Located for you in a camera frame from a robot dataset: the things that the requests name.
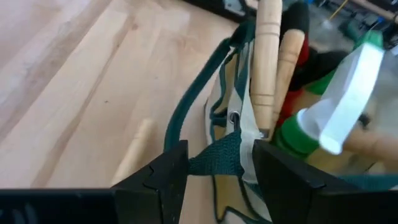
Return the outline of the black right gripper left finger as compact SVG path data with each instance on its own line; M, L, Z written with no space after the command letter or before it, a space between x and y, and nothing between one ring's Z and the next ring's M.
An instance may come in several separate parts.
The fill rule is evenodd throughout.
M179 141L113 186L117 222L178 223L188 176L188 141Z

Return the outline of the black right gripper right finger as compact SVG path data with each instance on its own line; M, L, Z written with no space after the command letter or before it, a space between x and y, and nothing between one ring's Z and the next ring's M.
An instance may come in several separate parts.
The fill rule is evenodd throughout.
M316 169L262 140L254 141L252 159L272 222L306 223L313 191L324 187Z

